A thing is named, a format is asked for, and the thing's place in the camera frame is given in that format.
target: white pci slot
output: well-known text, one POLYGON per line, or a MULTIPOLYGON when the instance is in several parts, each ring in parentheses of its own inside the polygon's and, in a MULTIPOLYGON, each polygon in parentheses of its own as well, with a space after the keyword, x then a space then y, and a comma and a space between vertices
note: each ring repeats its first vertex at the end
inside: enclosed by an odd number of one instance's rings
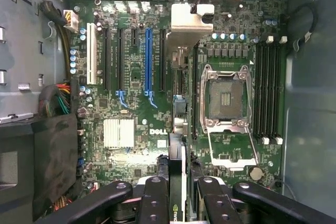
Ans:
POLYGON ((97 84, 97 27, 87 23, 87 84, 97 84))

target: black cable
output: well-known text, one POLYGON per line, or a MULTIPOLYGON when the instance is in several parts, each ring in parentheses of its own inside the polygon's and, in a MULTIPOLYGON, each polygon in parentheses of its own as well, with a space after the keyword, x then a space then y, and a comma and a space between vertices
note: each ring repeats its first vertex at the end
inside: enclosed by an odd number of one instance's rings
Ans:
POLYGON ((286 186, 286 188, 289 190, 289 192, 290 192, 290 194, 291 194, 293 200, 296 200, 296 201, 297 201, 297 199, 296 199, 296 197, 295 197, 295 194, 294 194, 293 190, 290 188, 290 186, 289 186, 286 182, 284 182, 284 181, 281 180, 281 179, 274 179, 274 180, 271 182, 271 184, 269 184, 268 188, 269 188, 269 189, 272 189, 272 188, 274 187, 275 183, 281 183, 281 184, 283 184, 284 186, 286 186))

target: chipset heatsink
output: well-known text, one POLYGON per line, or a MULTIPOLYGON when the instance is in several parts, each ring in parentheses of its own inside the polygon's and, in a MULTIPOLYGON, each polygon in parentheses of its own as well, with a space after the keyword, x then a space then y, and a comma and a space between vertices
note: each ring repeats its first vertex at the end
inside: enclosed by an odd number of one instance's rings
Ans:
POLYGON ((103 130, 105 148, 134 147, 134 119, 105 119, 103 130))

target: yellow wire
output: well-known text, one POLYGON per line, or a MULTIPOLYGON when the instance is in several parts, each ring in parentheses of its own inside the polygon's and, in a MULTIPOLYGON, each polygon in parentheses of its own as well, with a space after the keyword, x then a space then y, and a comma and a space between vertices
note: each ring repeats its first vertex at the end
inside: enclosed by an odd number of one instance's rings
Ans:
POLYGON ((69 90, 66 90, 66 89, 59 89, 59 90, 65 91, 65 92, 67 92, 68 94, 70 94, 69 90))

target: cable bundle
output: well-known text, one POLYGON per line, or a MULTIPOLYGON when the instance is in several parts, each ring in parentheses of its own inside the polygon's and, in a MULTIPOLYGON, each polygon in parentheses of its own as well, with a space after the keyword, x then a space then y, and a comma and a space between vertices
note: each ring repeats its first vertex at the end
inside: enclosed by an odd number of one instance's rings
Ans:
POLYGON ((39 95, 38 112, 49 118, 59 114, 69 114, 70 100, 68 82, 46 86, 39 95))

